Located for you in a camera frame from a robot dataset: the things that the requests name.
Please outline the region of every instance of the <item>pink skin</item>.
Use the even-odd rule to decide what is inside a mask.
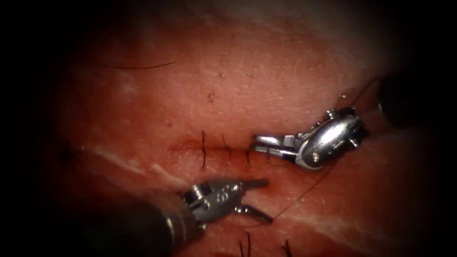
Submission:
[[[253,257],[285,256],[286,239],[295,257],[414,250],[428,217],[427,177],[415,172],[420,135],[391,130],[368,138],[299,200],[327,169],[307,173],[253,152],[246,164],[253,134],[303,131],[342,92],[395,68],[395,42],[386,43],[371,13],[325,8],[241,1],[169,7],[154,18],[143,8],[120,18],[73,60],[68,87],[50,103],[60,135],[42,151],[60,174],[52,192],[82,197],[62,203],[76,210],[115,198],[115,188],[143,197],[217,176],[269,178],[270,187],[248,192],[244,202],[277,216],[272,226],[234,214],[177,256],[241,256],[239,240],[246,255],[246,231]],[[172,61],[156,69],[100,64]],[[79,152],[71,165],[55,161],[62,138]]]

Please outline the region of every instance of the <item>skin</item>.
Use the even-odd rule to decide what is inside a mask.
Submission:
[[[125,192],[147,197],[207,178],[268,178],[268,188],[249,191],[243,202],[275,217],[273,225],[230,215],[176,256],[241,256],[246,231],[251,256],[286,256],[286,240],[292,256],[420,250],[432,188],[417,161],[426,159],[417,130],[377,131],[320,172],[246,156],[253,134],[302,132],[343,93],[403,65],[400,41],[375,8],[153,7],[130,6],[101,22],[110,26],[78,48],[58,89],[46,93],[50,129],[34,145],[53,204],[83,212]],[[365,118],[382,115],[371,110]]]

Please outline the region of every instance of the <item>white scar line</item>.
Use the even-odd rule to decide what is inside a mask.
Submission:
[[[164,168],[162,168],[162,166],[160,166],[159,164],[157,163],[154,163],[152,164],[152,169],[154,171],[156,171],[157,173],[163,175],[164,178],[166,178],[168,181],[170,182],[173,182],[177,185],[180,185],[180,186],[187,186],[188,183],[180,178],[177,178],[173,175],[170,175],[166,170],[164,170]]]
[[[317,215],[294,215],[288,216],[290,220],[295,222],[303,222],[312,227],[316,232],[327,236],[336,243],[346,245],[352,250],[367,254],[370,256],[381,256],[382,253],[372,248],[369,242],[378,242],[378,247],[387,248],[392,245],[398,245],[393,238],[390,238],[382,233],[375,233],[373,231],[363,228],[357,222],[348,222],[339,217],[320,217]],[[350,240],[348,233],[357,233],[359,241]]]
[[[135,174],[140,174],[140,175],[149,177],[147,172],[145,172],[144,170],[142,170],[138,167],[138,162],[136,160],[125,161],[122,158],[120,158],[118,155],[116,155],[114,153],[110,153],[101,147],[96,147],[95,150],[93,151],[93,153],[103,157],[105,160],[108,160],[125,170],[131,171]],[[164,168],[162,168],[162,166],[160,166],[157,163],[152,164],[151,168],[156,173],[162,175],[163,178],[165,178],[165,180],[167,180],[173,184],[176,184],[177,186],[188,186],[189,185],[186,181],[169,174]]]
[[[142,170],[138,167],[138,162],[135,160],[125,161],[125,160],[119,158],[119,156],[117,156],[116,154],[110,153],[101,147],[96,147],[94,149],[93,153],[105,158],[106,160],[116,164],[117,166],[119,166],[125,170],[131,171],[136,174],[145,175],[144,170]]]

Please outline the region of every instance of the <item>black suture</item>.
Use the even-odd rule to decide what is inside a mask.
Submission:
[[[286,253],[287,257],[292,257],[292,253],[290,252],[289,241],[288,240],[286,240],[286,244],[284,246],[282,246],[282,249]]]
[[[249,159],[249,149],[246,150],[246,164],[248,166],[248,169],[251,168],[251,160]]]
[[[171,65],[171,64],[174,64],[175,62],[167,62],[167,63],[162,63],[162,64],[158,64],[158,65],[155,65],[155,66],[147,66],[147,67],[117,67],[117,66],[112,66],[112,65],[108,65],[108,64],[104,64],[102,62],[99,62],[100,65],[104,66],[104,67],[107,67],[107,68],[110,68],[110,69],[155,69],[155,68],[160,68],[160,67],[164,67],[164,66],[168,66],[168,65]]]
[[[248,236],[248,257],[251,257],[251,234],[249,234],[249,232],[246,232],[246,235]],[[243,245],[241,244],[241,240],[238,240],[238,243],[239,250],[241,252],[241,257],[244,257]]]
[[[251,235],[249,232],[246,232],[246,235],[248,236],[248,257],[251,257]]]
[[[89,113],[89,110],[87,109],[86,107],[86,103],[84,102],[84,98],[82,97],[81,93],[78,91],[78,89],[76,88],[76,85],[75,85],[75,82],[72,81],[71,82],[71,87],[73,88],[73,90],[76,92],[76,96],[78,97],[78,100],[81,102],[81,105],[84,109],[84,112],[86,113],[86,116],[87,116],[87,119],[89,120],[89,123],[90,124],[93,124],[92,122],[92,118],[90,117],[90,113]]]
[[[224,133],[222,133],[222,142],[224,143],[224,148],[228,151],[228,160],[232,158],[232,148],[225,143]]]
[[[370,80],[368,84],[362,89],[362,91],[357,95],[357,97],[354,99],[354,101],[351,103],[350,106],[353,106],[357,103],[357,101],[360,99],[360,97],[365,93],[365,91],[378,79],[381,79],[380,77],[375,77],[374,79]]]
[[[203,165],[202,168],[206,166],[206,149],[205,149],[205,132],[201,131],[201,153],[203,154]]]
[[[241,257],[244,257],[243,245],[241,244],[241,240],[238,240],[238,243],[239,243],[239,250],[241,252]]]
[[[328,170],[312,186],[310,186],[305,192],[303,192],[299,197],[297,197],[296,201],[299,201],[306,194],[308,194],[311,190],[316,188],[316,186],[319,185],[330,174],[330,172],[333,169],[333,167],[335,166],[335,164],[336,164],[336,161],[333,162],[333,164],[329,166]],[[288,209],[290,209],[292,206],[294,206],[296,201],[292,202],[289,206],[285,207],[282,211],[280,211],[275,217],[273,217],[273,220],[275,220],[277,217],[281,216],[284,212],[286,212]]]

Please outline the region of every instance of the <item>skin surface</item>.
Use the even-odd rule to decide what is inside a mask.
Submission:
[[[36,101],[50,110],[31,149],[46,167],[47,196],[84,212],[125,192],[268,178],[243,202],[273,225],[233,214],[176,256],[238,257],[240,240],[246,255],[246,232],[253,257],[286,256],[286,240],[294,257],[419,251],[432,190],[419,131],[375,133],[320,172],[246,155],[253,134],[302,132],[344,92],[403,65],[401,39],[376,11],[299,1],[123,6]]]

